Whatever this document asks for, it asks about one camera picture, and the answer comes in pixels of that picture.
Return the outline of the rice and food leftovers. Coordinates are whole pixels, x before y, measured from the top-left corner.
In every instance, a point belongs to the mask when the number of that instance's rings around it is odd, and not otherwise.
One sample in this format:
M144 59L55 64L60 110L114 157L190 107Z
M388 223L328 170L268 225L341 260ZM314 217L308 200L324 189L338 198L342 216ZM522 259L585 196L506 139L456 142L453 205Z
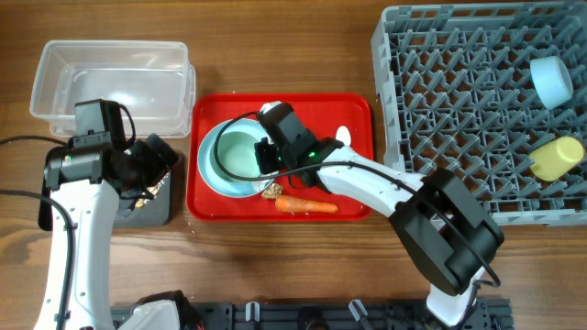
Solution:
M135 198L134 207L142 208L149 202L154 201L159 194L161 186L162 182L160 181L155 185L147 187L143 193L141 193L138 197Z

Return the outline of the pale green bowl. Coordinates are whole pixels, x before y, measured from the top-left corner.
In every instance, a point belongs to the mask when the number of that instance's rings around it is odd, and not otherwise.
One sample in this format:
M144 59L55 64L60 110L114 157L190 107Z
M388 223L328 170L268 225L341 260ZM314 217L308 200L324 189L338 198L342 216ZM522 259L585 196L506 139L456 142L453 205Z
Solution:
M228 182L230 184L244 184L245 181L235 179L225 174L217 165L213 152L217 132L208 134L205 138L207 150L204 155L203 176L211 182ZM232 131L224 133L217 145L217 154L220 163L230 173L240 177L255 178L260 176L260 169L255 157L254 144L257 139L246 132Z

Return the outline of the light blue plate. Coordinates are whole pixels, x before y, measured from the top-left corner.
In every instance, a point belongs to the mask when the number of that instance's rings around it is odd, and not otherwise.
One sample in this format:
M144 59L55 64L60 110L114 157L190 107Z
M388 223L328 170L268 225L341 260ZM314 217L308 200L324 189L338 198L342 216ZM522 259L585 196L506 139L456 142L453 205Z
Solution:
M206 185L215 193L229 198L245 198L261 193L272 180L239 181L227 176L217 165L213 146L217 133L228 120L210 130L201 142L197 165ZM231 173L243 177L260 177L254 145L266 138L261 125L252 119L243 118L231 125L218 143L218 157L221 164Z

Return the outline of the white plastic spoon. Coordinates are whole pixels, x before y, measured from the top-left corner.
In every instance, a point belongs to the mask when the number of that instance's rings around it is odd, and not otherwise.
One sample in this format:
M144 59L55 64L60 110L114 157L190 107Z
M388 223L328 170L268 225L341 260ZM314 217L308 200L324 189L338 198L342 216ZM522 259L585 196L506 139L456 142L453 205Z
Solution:
M352 142L351 134L346 126L340 126L337 129L335 139L342 142L347 147L349 147Z

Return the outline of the yellow plastic cup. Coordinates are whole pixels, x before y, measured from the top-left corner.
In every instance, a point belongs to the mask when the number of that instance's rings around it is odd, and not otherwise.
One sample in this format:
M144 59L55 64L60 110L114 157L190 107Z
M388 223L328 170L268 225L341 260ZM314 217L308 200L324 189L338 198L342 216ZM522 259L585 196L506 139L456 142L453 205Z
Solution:
M542 181L553 182L578 165L585 156L583 144L575 137L559 137L529 154L530 170Z

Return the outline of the light blue bowl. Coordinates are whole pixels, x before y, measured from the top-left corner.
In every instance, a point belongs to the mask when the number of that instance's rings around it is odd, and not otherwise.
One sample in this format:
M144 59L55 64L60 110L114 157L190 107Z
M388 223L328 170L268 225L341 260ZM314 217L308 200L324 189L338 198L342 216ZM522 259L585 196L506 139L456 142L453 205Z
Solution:
M573 96L573 85L565 63L556 56L530 61L531 79L540 102L548 109L568 102Z

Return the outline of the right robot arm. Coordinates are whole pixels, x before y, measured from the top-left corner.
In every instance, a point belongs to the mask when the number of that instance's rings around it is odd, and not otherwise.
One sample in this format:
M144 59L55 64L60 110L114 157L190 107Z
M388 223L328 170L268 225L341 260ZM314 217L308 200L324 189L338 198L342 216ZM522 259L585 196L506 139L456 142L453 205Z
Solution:
M393 170L331 137L318 139L290 104L264 104L256 118L267 137L256 147L264 174L292 174L304 187L342 195L388 217L430 284L429 312L444 326L471 314L477 290L501 282L490 263L504 234L451 170Z

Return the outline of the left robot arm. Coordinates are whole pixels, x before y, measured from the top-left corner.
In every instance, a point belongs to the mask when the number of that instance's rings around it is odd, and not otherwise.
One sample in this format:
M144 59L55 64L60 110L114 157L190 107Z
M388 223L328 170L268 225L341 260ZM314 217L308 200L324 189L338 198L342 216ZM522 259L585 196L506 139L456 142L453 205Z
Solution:
M74 107L76 134L52 149L44 169L51 208L50 263L38 329L111 329L110 244L121 203L154 198L151 188L177 153L151 134L126 136L127 108L96 99Z

